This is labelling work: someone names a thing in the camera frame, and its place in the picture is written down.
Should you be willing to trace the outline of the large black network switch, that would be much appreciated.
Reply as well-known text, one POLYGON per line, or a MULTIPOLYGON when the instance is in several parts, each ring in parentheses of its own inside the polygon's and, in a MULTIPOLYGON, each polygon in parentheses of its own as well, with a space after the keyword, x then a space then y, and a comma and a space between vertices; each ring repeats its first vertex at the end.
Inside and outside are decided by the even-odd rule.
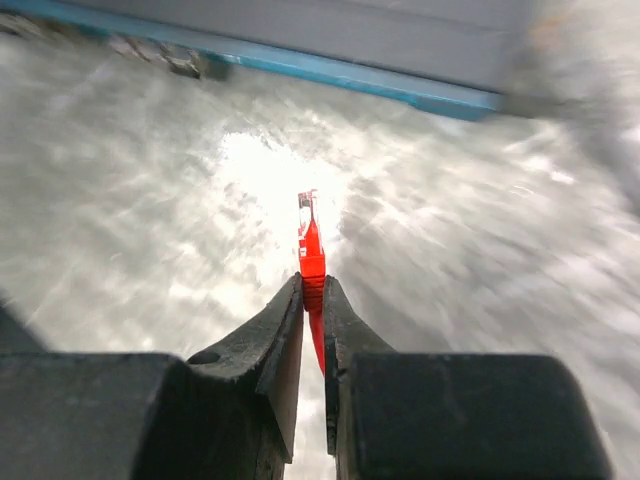
POLYGON ((634 105, 563 1, 5 1, 5 12, 396 99, 617 119, 634 105))

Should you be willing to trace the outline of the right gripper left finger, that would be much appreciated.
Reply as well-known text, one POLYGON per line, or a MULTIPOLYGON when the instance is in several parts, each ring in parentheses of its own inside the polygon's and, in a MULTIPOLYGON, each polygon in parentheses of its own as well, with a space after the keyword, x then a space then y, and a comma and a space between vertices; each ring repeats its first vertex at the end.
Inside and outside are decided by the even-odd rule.
POLYGON ((1 311, 5 479, 279 479, 293 457, 303 330, 291 277, 182 360, 47 349, 1 311))

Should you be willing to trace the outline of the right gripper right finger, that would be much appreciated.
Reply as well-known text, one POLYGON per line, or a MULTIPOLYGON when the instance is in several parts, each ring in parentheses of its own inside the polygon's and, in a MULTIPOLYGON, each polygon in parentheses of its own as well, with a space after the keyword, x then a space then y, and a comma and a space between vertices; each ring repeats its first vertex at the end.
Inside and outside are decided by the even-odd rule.
POLYGON ((582 389, 547 355, 401 353, 323 294, 328 451, 340 479, 609 479, 582 389))

